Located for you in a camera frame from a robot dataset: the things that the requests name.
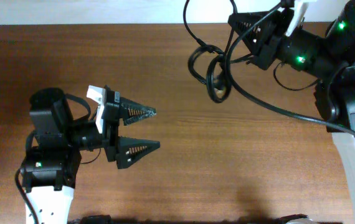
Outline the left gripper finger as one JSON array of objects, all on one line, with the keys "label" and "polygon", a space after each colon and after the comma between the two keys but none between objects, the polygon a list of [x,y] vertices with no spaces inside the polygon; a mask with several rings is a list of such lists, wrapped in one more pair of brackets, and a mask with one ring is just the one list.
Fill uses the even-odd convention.
[{"label": "left gripper finger", "polygon": [[159,141],[119,137],[115,155],[117,168],[129,168],[147,154],[159,149],[160,146]]},{"label": "left gripper finger", "polygon": [[156,115],[156,109],[126,98],[120,100],[120,118],[125,126]]}]

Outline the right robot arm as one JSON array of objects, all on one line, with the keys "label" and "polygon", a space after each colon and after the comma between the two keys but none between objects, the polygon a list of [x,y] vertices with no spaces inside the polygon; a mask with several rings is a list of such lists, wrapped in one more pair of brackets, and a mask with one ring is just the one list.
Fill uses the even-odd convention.
[{"label": "right robot arm", "polygon": [[324,37],[304,30],[308,1],[281,1],[269,11],[233,13],[228,23],[266,70],[276,60],[317,79],[316,124],[331,133],[339,152],[355,219],[355,1],[330,23]]}]

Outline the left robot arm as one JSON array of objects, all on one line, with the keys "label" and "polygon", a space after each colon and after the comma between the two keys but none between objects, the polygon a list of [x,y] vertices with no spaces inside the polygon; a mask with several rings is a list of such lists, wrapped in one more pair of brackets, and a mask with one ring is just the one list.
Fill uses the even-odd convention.
[{"label": "left robot arm", "polygon": [[156,109],[126,99],[108,86],[90,85],[86,100],[60,88],[45,88],[29,100],[34,130],[14,179],[26,205],[26,223],[67,223],[82,151],[104,151],[108,162],[127,169],[160,143],[119,136],[127,126],[156,115]]}]

